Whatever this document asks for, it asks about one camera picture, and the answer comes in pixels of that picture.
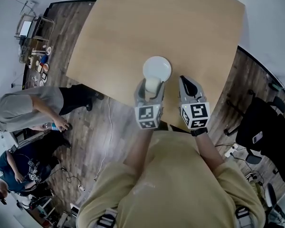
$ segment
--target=hand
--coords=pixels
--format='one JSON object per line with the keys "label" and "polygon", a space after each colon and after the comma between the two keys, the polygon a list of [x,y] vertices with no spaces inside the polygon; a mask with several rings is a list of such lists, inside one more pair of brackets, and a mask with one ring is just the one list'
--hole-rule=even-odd
{"label": "hand", "polygon": [[61,116],[55,117],[54,123],[56,127],[59,129],[60,132],[62,132],[64,129],[67,130],[69,128],[69,124],[67,123],[66,119],[64,119]]}
{"label": "hand", "polygon": [[15,173],[15,180],[17,182],[22,182],[23,181],[23,176],[19,172],[16,172]]}

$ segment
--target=wood plank floor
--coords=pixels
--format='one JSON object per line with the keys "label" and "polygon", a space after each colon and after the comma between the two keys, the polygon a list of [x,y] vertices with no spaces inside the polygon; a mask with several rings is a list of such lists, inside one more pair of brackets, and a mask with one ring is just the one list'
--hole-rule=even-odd
{"label": "wood plank floor", "polygon": [[[60,3],[54,5],[48,13],[48,17],[55,21],[55,29],[48,45],[53,52],[49,58],[50,70],[46,85],[70,87],[77,82],[66,77],[66,71],[73,48],[91,10],[93,3],[76,2]],[[266,72],[244,52],[237,50],[233,66],[222,95],[211,116],[209,135],[215,144],[233,144],[236,135],[227,137],[223,130],[233,128],[240,123],[240,115],[226,104],[226,99],[238,105],[243,111],[249,106],[251,96],[248,89],[253,89],[256,95],[266,101],[273,100],[276,92],[268,88],[270,78]],[[278,95],[285,100],[283,92]],[[97,174],[101,162],[106,154],[103,166],[111,161],[121,161],[131,144],[135,143],[138,127],[133,117],[133,109],[110,99],[111,119],[113,123],[112,140],[110,142],[111,125],[108,117],[108,98],[97,100],[93,110],[77,109],[67,116],[73,125],[73,130],[66,134],[72,144],[72,149],[58,149],[55,155],[61,160],[71,175],[78,177],[85,187],[91,186]],[[227,147],[219,147],[223,154]],[[241,150],[235,153],[239,158],[245,158],[247,152]],[[244,174],[249,172],[243,161],[237,161]],[[250,165],[264,178],[265,184],[271,182],[276,190],[277,198],[285,192],[285,183],[279,175],[274,175],[274,164],[266,157],[258,165]],[[58,171],[51,176],[49,183],[55,193],[56,209],[59,212],[70,211],[70,202],[75,201],[81,195],[77,188],[78,181],[72,179],[72,183],[66,180],[66,173]]]}

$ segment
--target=water bottle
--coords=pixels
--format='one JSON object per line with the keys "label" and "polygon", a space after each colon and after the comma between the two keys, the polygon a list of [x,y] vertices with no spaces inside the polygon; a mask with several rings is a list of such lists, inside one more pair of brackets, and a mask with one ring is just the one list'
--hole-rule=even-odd
{"label": "water bottle", "polygon": [[55,123],[46,123],[43,125],[48,130],[54,130],[54,131],[59,131],[59,129],[56,127]]}

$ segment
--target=gray t-shirt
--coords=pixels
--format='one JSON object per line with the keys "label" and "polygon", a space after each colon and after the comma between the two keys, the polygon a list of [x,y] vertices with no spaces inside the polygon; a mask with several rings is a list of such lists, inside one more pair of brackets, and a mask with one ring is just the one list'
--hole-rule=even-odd
{"label": "gray t-shirt", "polygon": [[30,95],[42,99],[57,114],[63,107],[63,96],[58,87],[36,87],[5,94],[0,98],[0,131],[12,132],[53,121],[33,110]]}

